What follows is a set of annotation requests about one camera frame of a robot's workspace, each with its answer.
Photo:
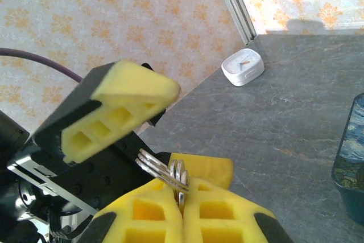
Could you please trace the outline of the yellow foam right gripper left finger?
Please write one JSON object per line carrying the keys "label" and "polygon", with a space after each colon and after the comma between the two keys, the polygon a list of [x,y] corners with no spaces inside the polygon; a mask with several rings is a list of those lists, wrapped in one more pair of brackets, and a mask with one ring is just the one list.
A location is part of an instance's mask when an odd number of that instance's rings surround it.
{"label": "yellow foam right gripper left finger", "polygon": [[78,242],[183,242],[173,190],[158,179],[100,210]]}

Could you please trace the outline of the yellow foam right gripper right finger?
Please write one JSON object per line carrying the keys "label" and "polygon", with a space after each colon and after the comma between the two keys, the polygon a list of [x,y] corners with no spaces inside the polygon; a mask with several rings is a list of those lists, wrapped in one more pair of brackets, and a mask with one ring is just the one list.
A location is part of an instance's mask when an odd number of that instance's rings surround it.
{"label": "yellow foam right gripper right finger", "polygon": [[190,178],[183,213],[184,242],[269,242],[293,240],[275,215],[229,190]]}

